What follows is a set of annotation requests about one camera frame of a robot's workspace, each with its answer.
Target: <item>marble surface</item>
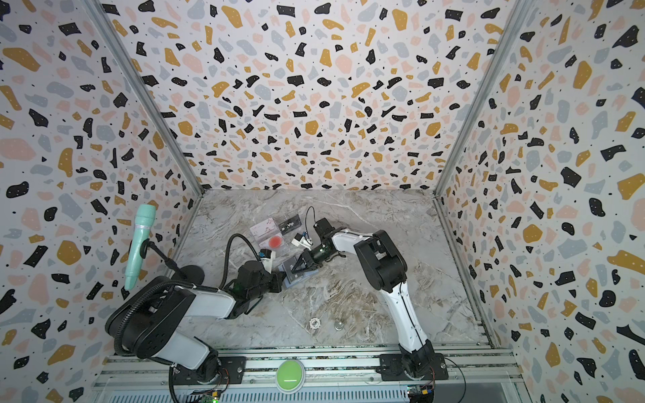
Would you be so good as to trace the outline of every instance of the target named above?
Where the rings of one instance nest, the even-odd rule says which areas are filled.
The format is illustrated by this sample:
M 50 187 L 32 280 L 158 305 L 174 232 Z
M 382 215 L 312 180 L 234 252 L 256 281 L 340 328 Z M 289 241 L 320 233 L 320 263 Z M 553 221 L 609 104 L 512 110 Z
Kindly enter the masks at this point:
M 210 190 L 177 262 L 202 266 L 206 272 L 204 284 L 217 286 L 231 234 L 239 232 L 252 240 L 251 226 L 292 210 L 303 220 L 303 227 L 298 229 L 302 232 L 307 207 L 314 206 L 316 218 L 326 217 L 336 228 L 388 232 L 408 264 L 412 302 L 433 342 L 479 340 L 479 329 L 431 196 L 418 190 Z M 313 231 L 311 213 L 308 224 Z M 289 241 L 294 233 L 287 236 Z M 313 239 L 318 243 L 317 235 Z M 300 251 L 289 244 L 279 251 L 274 268 Z M 253 257 L 247 245 L 234 240 L 229 280 L 237 276 L 237 267 L 250 259 Z M 313 317 L 321 320 L 317 330 L 309 326 Z M 334 329 L 336 320 L 344 323 L 341 331 Z M 385 301 L 369 285 L 355 255 L 335 258 L 316 276 L 280 294 L 266 294 L 249 315 L 235 320 L 186 318 L 180 328 L 216 348 L 398 343 Z

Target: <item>green button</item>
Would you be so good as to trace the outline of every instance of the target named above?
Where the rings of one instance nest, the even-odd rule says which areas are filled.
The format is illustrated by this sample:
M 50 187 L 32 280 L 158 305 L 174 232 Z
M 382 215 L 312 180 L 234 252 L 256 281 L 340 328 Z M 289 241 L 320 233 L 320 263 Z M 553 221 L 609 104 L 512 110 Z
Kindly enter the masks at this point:
M 287 360 L 278 367 L 275 379 L 282 391 L 295 391 L 304 381 L 303 365 L 297 360 Z

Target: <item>teal microphone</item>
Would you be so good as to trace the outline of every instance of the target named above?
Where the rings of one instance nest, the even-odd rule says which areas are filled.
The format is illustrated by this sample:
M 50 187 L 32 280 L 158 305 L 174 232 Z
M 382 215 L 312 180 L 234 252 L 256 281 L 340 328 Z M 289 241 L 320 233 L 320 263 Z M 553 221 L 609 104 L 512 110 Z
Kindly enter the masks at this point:
M 150 236 L 150 228 L 155 222 L 155 214 L 157 209 L 151 204 L 142 204 L 137 209 L 137 215 L 134 217 L 134 236 L 130 245 L 130 253 L 128 255 L 128 266 L 125 269 L 125 289 L 132 290 L 134 284 L 137 283 L 139 272 L 141 271 L 141 264 L 143 259 L 139 251 L 141 244 Z

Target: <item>microphone stand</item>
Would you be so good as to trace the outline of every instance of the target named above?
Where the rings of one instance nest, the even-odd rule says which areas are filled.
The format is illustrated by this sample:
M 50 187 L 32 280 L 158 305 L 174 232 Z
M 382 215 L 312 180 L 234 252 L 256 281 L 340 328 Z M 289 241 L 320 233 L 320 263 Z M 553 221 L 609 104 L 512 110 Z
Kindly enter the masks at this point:
M 141 244 L 139 255 L 142 259 L 146 258 L 146 255 L 148 254 L 148 248 L 154 250 L 154 252 L 156 252 L 156 254 L 158 254 L 163 259 L 166 266 L 168 266 L 169 269 L 175 272 L 175 274 L 173 274 L 171 277 L 172 280 L 191 282 L 198 286 L 200 286 L 204 282 L 204 270 L 201 267 L 194 264 L 189 264 L 180 268 L 174 260 L 166 256 L 150 239 L 146 239 Z

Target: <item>terrazzo wall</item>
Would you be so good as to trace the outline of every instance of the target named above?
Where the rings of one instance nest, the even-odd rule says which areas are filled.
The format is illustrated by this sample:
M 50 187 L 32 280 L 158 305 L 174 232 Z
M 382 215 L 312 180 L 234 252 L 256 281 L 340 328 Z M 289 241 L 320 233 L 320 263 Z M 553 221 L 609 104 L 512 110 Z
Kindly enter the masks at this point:
M 0 1 L 0 37 L 0 400 L 83 401 L 138 205 L 169 251 L 197 196 L 77 3 Z
M 643 21 L 538 3 L 441 193 L 534 401 L 645 401 Z
M 508 0 L 106 0 L 205 188 L 434 189 Z

